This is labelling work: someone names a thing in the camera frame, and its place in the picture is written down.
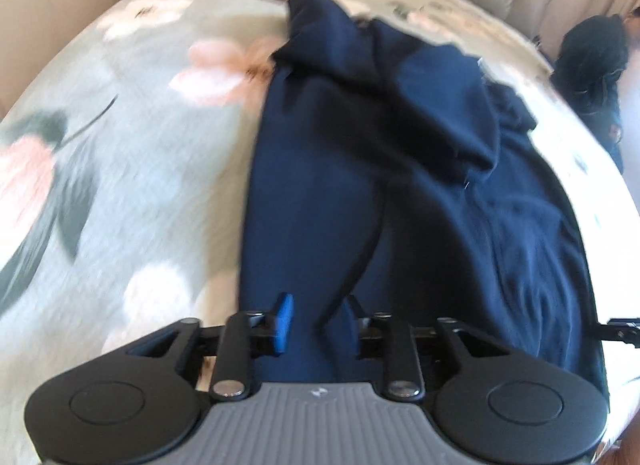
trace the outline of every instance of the flower stem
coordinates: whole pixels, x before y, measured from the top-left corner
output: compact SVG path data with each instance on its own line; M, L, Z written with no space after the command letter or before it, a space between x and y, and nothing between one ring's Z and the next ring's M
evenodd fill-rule
M105 107L102 112L96 116L91 122L88 122L86 125L83 125L80 129L78 129L75 133L73 133L71 136L68 136L67 138L65 138L65 140L63 140L60 145L58 146L58 148L56 149L56 151L62 150L64 147L66 147L69 143L71 143L72 141L74 141L78 136L80 136L82 133L84 133L87 129L89 129L89 127L91 127L92 125L95 124L95 122L97 122L98 120L100 120L106 113L107 111L109 111L109 109L111 109L111 107L116 103L116 100L118 99L118 95L114 96L111 99L111 102L109 102L109 104L107 105L107 107Z

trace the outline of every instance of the white logo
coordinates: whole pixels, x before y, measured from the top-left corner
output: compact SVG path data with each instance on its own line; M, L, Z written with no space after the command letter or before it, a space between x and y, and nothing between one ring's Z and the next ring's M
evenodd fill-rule
M317 389L314 389L311 391L311 394L314 395L316 398L322 398L324 397L324 395L327 395L329 393L329 391L327 391L324 387L318 387Z

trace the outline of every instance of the bed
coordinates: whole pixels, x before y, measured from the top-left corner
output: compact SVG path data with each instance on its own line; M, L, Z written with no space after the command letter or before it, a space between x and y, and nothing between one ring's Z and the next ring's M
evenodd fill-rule
M598 317L640 317L640 217L607 153L547 82L533 44L466 0L334 0L477 56L538 127L574 208ZM53 375L179 318L237 304L244 200L277 0L123 0L74 39L0 124L0 441ZM615 440L640 398L640 352L604 343Z

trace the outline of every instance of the floral bedspread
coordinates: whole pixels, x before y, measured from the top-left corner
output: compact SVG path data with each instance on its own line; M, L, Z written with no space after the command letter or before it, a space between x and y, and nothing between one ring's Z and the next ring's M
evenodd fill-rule
M464 0L335 1L454 42L520 92L574 205L600 320L640 317L640 218L535 48ZM247 177L286 29L277 0L123 0L0 124L2 465L38 462L22 410L49 377L179 318L213 325L235 310ZM614 434L640 355L604 348Z

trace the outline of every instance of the navy fabric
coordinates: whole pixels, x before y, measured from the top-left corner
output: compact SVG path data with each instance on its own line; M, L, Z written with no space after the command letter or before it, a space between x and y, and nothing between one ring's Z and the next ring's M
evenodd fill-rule
M345 290L416 326L454 317L583 376L604 393L580 236L535 126L478 59L331 0L290 0L290 40L255 149L240 306L295 297L289 350L268 381L375 380L351 358Z

